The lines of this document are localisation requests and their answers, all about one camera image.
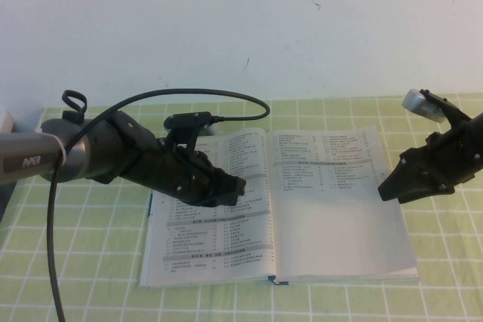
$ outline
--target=black cable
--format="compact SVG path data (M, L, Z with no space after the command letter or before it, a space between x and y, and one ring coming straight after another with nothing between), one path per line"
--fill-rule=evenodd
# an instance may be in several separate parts
M124 101L116 103L114 106L109 107L106 111L101 112L98 116L92 119L88 124L86 124L67 144L66 155L69 154L70 150L78 143L82 137L85 136L87 132L92 130L99 122L108 118L112 113L116 112L118 109L134 103L140 100L144 100L150 97L164 96L168 94L207 94L213 96L225 96L231 98L238 98L240 100L246 100L252 103L256 103L265 109L265 112L260 115L255 116L243 116L243 117L223 117L214 116L214 122L221 121L254 121L266 117L270 113L269 106L263 101L248 96L246 94L239 94L236 92L230 92L227 90L208 90L204 88L173 88L170 90L152 90L150 92L145 92L143 94L138 94L127 98ZM48 195L48 208L47 208L47 262L48 262L48 273L51 279L52 296L54 298L55 309L57 311L57 318L59 322L65 322L66 318L63 313L62 301L60 300L59 284L57 283L57 271L55 269L55 255L54 255L54 202L55 194L57 190L57 184L59 181L60 167L62 166L62 155L57 160L54 168L54 174L51 180L51 188Z

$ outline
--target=open book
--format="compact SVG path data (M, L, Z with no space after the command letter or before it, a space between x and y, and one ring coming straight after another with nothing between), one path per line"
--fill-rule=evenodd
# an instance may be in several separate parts
M190 207L158 192L149 212L140 285L235 279L373 281L417 278L375 127L198 138L196 148L247 180L234 207Z

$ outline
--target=white wall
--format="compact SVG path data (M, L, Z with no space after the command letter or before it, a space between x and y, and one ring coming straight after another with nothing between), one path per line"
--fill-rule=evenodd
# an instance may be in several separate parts
M0 0L0 85L6 106L66 88L91 104L164 87L481 92L483 0Z

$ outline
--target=green checkered tablecloth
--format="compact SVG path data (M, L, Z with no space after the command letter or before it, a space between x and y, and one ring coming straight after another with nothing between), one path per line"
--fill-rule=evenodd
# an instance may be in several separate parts
M483 112L483 94L445 95L470 116ZM343 130L375 124L389 165L434 130L447 130L406 112L402 97L270 101L263 120L221 124L266 130ZM102 108L89 108L88 117ZM208 110L253 115L243 102L129 106L125 111L156 136L167 115ZM60 117L48 109L45 119ZM55 321L45 253L48 183L18 183L0 223L0 321ZM483 174L451 196L403 206L418 258L420 282L224 284L141 289L149 190L117 179L86 179L59 187L55 249L68 321L408 322L483 321Z

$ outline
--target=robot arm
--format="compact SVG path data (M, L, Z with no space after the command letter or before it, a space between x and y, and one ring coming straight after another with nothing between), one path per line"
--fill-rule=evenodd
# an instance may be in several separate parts
M65 147L91 122L84 120L85 109L77 106L61 119L44 122L44 133L0 134L0 183L37 174L50 180L60 144ZM126 113L113 112L70 150L59 181L87 178L107 184L119 176L193 206L236 205L246 182L195 151L198 135L220 119L210 112L173 115L165 121L168 135L156 139Z
M428 90L411 90L403 106L433 121L446 118L451 129L432 133L425 146L401 153L398 165L379 186L381 198L397 198L403 204L453 194L454 186L471 180L483 168L483 113L470 118Z

